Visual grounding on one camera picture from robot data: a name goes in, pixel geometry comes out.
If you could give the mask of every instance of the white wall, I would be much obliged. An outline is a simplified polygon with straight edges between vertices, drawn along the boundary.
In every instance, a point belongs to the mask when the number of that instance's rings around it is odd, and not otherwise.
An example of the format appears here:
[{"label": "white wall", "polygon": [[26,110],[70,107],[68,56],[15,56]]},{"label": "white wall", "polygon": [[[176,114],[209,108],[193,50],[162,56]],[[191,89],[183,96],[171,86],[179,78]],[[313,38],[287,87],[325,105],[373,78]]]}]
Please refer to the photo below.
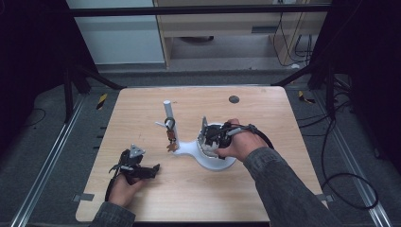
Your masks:
[{"label": "white wall", "polygon": [[[151,0],[67,0],[70,9],[153,7]],[[76,18],[95,64],[164,63],[155,16]]]}]

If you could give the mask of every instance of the wooden table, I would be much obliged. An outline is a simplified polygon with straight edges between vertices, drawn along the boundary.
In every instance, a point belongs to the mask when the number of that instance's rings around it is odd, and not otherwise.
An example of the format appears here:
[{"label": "wooden table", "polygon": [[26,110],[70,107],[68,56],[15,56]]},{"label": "wooden table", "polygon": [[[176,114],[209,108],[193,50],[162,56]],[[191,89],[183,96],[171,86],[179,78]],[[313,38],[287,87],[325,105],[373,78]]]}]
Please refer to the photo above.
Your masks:
[{"label": "wooden table", "polygon": [[[230,96],[238,96],[233,104]],[[167,152],[166,129],[156,121],[166,119],[163,102],[170,100],[180,141],[193,141],[205,115],[208,122],[238,118],[264,132],[306,186],[322,191],[303,138],[281,87],[163,87],[121,91],[96,157],[81,201],[77,220],[91,221],[104,201],[113,174],[109,169],[121,152],[135,144],[147,153],[142,166],[161,165],[156,179],[135,195],[130,209],[136,221],[269,221],[248,170],[239,161],[214,172],[190,156]]]}]

